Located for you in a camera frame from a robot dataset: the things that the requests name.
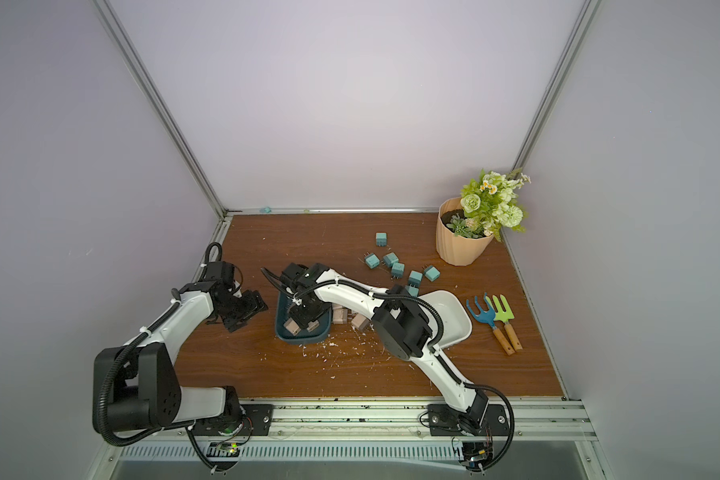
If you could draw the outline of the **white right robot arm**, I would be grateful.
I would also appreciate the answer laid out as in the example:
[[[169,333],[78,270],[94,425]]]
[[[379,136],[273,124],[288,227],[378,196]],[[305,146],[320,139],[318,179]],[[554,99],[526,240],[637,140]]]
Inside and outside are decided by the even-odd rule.
[[[289,314],[303,325],[334,304],[370,320],[385,350],[411,362],[437,387],[455,429],[477,435],[485,427],[488,398],[447,357],[445,350],[472,333],[472,321],[459,299],[437,290],[421,297],[405,287],[372,287],[322,264],[290,264],[279,276],[281,292],[291,300]]]

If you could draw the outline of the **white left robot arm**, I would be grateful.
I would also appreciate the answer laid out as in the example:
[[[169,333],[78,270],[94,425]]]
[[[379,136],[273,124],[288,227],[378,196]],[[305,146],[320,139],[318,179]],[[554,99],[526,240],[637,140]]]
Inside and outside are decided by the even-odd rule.
[[[182,345],[202,323],[234,332],[268,306],[257,291],[210,280],[171,292],[169,308],[126,344],[94,360],[92,424],[109,444],[127,446],[157,432],[201,425],[202,434],[239,432],[244,409],[236,390],[184,387],[175,370]]]

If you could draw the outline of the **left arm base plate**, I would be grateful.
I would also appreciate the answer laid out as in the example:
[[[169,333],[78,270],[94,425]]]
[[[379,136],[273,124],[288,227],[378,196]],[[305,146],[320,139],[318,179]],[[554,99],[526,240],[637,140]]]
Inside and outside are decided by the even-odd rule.
[[[269,434],[274,419],[274,405],[267,403],[243,404],[233,416],[198,420],[193,432],[198,436],[253,436]]]

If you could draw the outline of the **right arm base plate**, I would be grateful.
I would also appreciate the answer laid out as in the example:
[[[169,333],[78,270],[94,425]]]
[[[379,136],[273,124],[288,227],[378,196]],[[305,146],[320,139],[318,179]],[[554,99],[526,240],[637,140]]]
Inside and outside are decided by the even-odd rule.
[[[508,436],[512,424],[505,407],[488,404],[475,415],[458,412],[446,404],[429,404],[419,422],[432,436]]]

